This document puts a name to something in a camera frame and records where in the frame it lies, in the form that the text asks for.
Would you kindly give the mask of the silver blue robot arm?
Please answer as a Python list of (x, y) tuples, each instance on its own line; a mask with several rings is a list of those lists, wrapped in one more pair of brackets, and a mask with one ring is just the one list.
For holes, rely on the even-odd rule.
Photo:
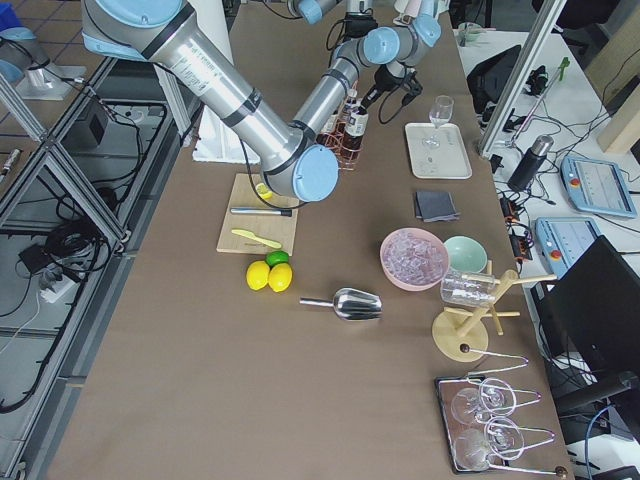
[(263, 181), (275, 193), (321, 201), (338, 181), (338, 161), (316, 142), (326, 120), (363, 69), (415, 66), (438, 41), (439, 4), (416, 1), (401, 26), (378, 27), (341, 44), (294, 120), (283, 121), (200, 30), (187, 1), (84, 1), (88, 50), (167, 68), (259, 157)]

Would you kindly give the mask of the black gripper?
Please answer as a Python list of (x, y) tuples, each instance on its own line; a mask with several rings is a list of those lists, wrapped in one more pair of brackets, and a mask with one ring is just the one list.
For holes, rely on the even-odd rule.
[(422, 93), (423, 86), (416, 78), (415, 69), (403, 64), (381, 65), (375, 72), (374, 85), (364, 95), (361, 105), (369, 108), (383, 93), (393, 93), (398, 89), (405, 91), (402, 107), (409, 105)]

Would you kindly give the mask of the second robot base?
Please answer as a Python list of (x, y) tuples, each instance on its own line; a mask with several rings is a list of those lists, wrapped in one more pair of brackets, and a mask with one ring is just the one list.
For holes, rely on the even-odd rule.
[(62, 101), (71, 87), (61, 78), (75, 71), (56, 65), (30, 29), (1, 31), (1, 75), (23, 99)]

